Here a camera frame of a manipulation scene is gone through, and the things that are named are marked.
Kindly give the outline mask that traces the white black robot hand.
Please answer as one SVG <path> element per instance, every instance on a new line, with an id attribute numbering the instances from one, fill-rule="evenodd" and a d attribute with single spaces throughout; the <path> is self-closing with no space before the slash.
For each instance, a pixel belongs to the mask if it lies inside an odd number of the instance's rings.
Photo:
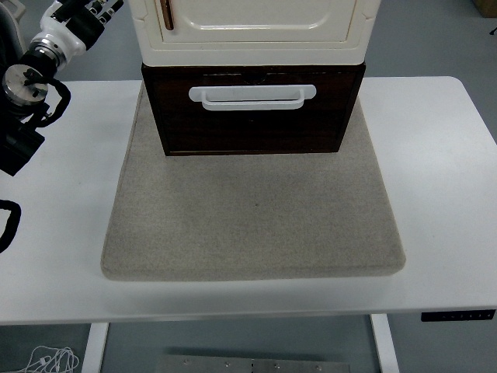
<path id="1" fill-rule="evenodd" d="M 74 56 L 94 46 L 123 1 L 55 1 L 42 15 L 40 32 L 29 50 L 63 68 Z"/>

